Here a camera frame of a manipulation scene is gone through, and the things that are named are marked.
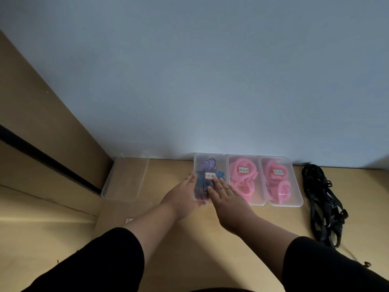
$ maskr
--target hand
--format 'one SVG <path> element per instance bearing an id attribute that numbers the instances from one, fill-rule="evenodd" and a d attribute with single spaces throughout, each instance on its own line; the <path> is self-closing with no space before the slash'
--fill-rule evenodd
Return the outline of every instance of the hand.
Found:
<path id="1" fill-rule="evenodd" d="M 172 206 L 176 214 L 176 220 L 187 217 L 197 207 L 204 205 L 205 201 L 195 201 L 194 192 L 197 182 L 197 175 L 193 171 L 174 188 L 172 188 L 162 199 L 161 204 Z"/>
<path id="2" fill-rule="evenodd" d="M 239 195 L 235 189 L 228 185 L 224 179 L 213 179 L 216 191 L 209 186 L 208 193 L 215 206 L 217 217 L 222 227 L 235 235 L 248 217 L 256 216 L 249 203 Z"/>

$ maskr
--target pink object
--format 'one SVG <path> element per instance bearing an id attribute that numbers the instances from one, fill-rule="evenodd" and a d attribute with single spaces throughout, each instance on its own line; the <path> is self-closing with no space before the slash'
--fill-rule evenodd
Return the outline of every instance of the pink object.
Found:
<path id="1" fill-rule="evenodd" d="M 254 180 L 257 176 L 257 167 L 249 159 L 239 158 L 230 163 L 231 185 L 249 203 L 255 190 Z"/>
<path id="2" fill-rule="evenodd" d="M 288 181 L 289 172 L 285 166 L 278 164 L 275 160 L 269 160 L 265 165 L 263 175 L 270 201 L 282 204 L 290 199 L 291 184 Z"/>

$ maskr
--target forearm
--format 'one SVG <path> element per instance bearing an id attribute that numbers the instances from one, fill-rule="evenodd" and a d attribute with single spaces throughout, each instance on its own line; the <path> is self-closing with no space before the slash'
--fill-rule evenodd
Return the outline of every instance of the forearm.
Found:
<path id="1" fill-rule="evenodd" d="M 254 213 L 245 218 L 238 235 L 282 283 L 285 253 L 290 243 L 298 235 L 286 231 Z"/>
<path id="2" fill-rule="evenodd" d="M 169 204 L 160 204 L 122 227 L 137 237 L 147 263 L 176 220 L 173 208 Z"/>

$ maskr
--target sticker label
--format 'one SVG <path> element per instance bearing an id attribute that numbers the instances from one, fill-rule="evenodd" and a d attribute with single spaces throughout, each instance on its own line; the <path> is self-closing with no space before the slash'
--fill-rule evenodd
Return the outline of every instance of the sticker label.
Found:
<path id="1" fill-rule="evenodd" d="M 239 173 L 250 173 L 249 167 L 238 167 Z"/>
<path id="2" fill-rule="evenodd" d="M 282 169 L 273 169 L 274 175 L 285 175 Z"/>
<path id="3" fill-rule="evenodd" d="M 213 179 L 215 176 L 216 176 L 216 173 L 213 173 L 213 172 L 206 172 L 204 174 L 205 176 L 205 179 Z"/>

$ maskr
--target black strap bundle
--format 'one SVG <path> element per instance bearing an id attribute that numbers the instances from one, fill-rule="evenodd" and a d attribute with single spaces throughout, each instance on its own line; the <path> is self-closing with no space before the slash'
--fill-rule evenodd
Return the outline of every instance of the black strap bundle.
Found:
<path id="1" fill-rule="evenodd" d="M 307 164 L 303 168 L 304 192 L 311 204 L 311 229 L 315 239 L 326 246 L 337 248 L 342 238 L 342 228 L 348 213 L 342 203 L 329 189 L 331 181 L 327 180 L 323 170 L 317 165 Z M 337 237 L 334 245 L 331 233 Z"/>

